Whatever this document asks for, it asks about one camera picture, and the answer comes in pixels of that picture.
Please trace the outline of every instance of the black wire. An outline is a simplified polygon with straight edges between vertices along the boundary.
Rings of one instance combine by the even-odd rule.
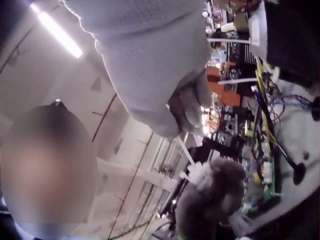
[[[141,159],[140,159],[140,161],[139,161],[139,164],[138,164],[138,166],[137,166],[137,169],[136,169],[136,171],[135,171],[135,173],[134,173],[134,175],[133,175],[133,177],[132,177],[132,180],[131,180],[131,182],[130,182],[130,185],[129,185],[129,187],[128,187],[128,190],[127,190],[127,192],[126,192],[126,194],[125,194],[125,196],[124,196],[124,199],[123,199],[123,201],[122,201],[122,204],[121,204],[120,209],[119,209],[119,211],[118,211],[118,214],[117,214],[117,216],[116,216],[115,222],[113,223],[112,228],[111,228],[111,231],[110,231],[110,234],[109,234],[109,236],[108,236],[108,238],[107,238],[108,240],[110,240],[111,233],[112,233],[112,231],[113,231],[113,229],[114,229],[114,227],[115,227],[115,225],[116,225],[117,219],[118,219],[118,217],[119,217],[119,215],[120,215],[120,212],[121,212],[121,210],[122,210],[122,208],[123,208],[124,202],[125,202],[125,200],[126,200],[126,198],[127,198],[127,196],[128,196],[128,193],[129,193],[130,188],[131,188],[131,186],[132,186],[132,184],[133,184],[133,181],[134,181],[134,179],[135,179],[135,177],[136,177],[136,175],[137,175],[138,169],[139,169],[140,164],[141,164],[141,162],[142,162],[142,160],[143,160],[144,154],[145,154],[146,151],[147,151],[147,147],[148,147],[148,145],[149,145],[149,143],[150,143],[150,141],[151,141],[152,136],[153,136],[153,132],[152,132],[152,134],[151,134],[151,136],[150,136],[150,138],[149,138],[149,140],[148,140],[148,142],[147,142],[147,144],[146,144],[146,147],[145,147],[145,149],[144,149],[144,151],[143,151],[143,154],[142,154],[142,157],[141,157]]]
[[[128,230],[128,231],[126,231],[126,232],[124,232],[124,233],[122,233],[122,234],[119,234],[119,235],[117,235],[117,236],[114,236],[114,237],[112,237],[112,238],[109,238],[109,240],[113,240],[113,239],[117,239],[117,238],[123,237],[123,236],[129,234],[130,232],[132,232],[133,230],[136,230],[136,229],[138,229],[138,228],[143,227],[144,225],[149,224],[150,221],[151,221],[151,219],[148,220],[148,221],[146,221],[146,222],[143,223],[143,224],[140,224],[140,225],[138,225],[138,226],[135,226],[135,227],[131,228],[130,230]]]
[[[249,107],[252,111],[254,111],[254,109],[250,106],[249,101],[248,101],[247,103],[248,103],[248,107]]]

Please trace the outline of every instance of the gray sleeve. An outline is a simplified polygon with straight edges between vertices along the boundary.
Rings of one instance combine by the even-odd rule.
[[[209,60],[198,0],[68,0],[67,8],[96,39],[110,80],[127,111],[159,135],[178,126],[166,104],[179,81]]]

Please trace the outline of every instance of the person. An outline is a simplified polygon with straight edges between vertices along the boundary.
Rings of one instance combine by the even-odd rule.
[[[189,174],[189,183],[177,202],[176,231],[180,239],[215,239],[216,224],[241,206],[243,167],[225,158],[203,167],[207,169],[201,174]]]

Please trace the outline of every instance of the yellow component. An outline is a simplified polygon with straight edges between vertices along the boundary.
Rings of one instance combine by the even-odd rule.
[[[248,130],[247,132],[245,132],[245,135],[248,137],[252,137],[253,136],[253,131]]]
[[[258,79],[258,85],[259,85],[260,94],[261,94],[261,96],[263,96],[264,85],[263,85],[263,81],[262,81],[262,77],[261,77],[261,70],[259,68],[257,68],[257,70],[256,70],[256,76],[257,76],[257,79]],[[268,139],[273,144],[276,144],[276,139],[275,139],[275,137],[272,135],[272,133],[269,130],[269,126],[268,126],[268,123],[267,123],[267,117],[266,117],[266,115],[264,114],[263,111],[262,111],[262,119],[263,119],[264,125],[266,127],[266,132],[267,132]]]
[[[261,179],[259,178],[259,176],[258,176],[257,173],[254,174],[254,181],[255,181],[257,184],[262,184],[262,181],[261,181]]]

